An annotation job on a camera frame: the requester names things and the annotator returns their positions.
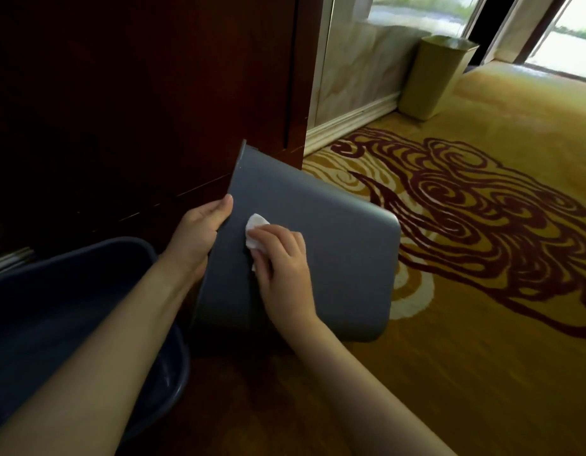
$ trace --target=person's left hand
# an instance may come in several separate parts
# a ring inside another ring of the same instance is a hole
[[[208,252],[217,238],[217,230],[233,207],[234,200],[228,194],[185,213],[160,259],[169,261],[174,269],[191,276],[193,283],[197,282],[206,270]]]

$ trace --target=spiral design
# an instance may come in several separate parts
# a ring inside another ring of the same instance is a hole
[[[586,208],[578,201],[464,142],[419,143],[362,128],[329,151],[350,160],[346,185],[398,217],[411,239],[400,247],[407,266],[469,284],[519,314],[586,338],[586,323],[559,320],[543,306],[577,293],[586,313]],[[354,169],[360,159],[371,159],[376,173]],[[342,175],[332,169],[330,177]]]

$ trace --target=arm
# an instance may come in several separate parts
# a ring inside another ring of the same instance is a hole
[[[59,370],[0,428],[0,456],[115,453],[231,196],[189,211],[166,251]]]
[[[270,320],[318,378],[358,452],[453,455],[319,320],[301,234],[265,225],[249,235],[267,250],[267,256],[252,253]]]

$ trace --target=yellow trash can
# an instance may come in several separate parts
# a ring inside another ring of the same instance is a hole
[[[400,97],[399,110],[419,120],[428,120],[441,112],[478,47],[463,38],[444,35],[422,38]]]

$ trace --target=cleaning wipe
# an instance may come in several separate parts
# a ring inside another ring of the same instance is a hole
[[[259,227],[260,225],[267,225],[267,222],[262,216],[258,214],[253,214],[249,220],[247,221],[247,226],[244,228],[244,233],[247,236],[247,248],[249,249],[258,249],[259,251],[267,254],[266,249],[263,247],[261,243],[257,240],[249,237],[249,230],[254,229],[255,227]]]

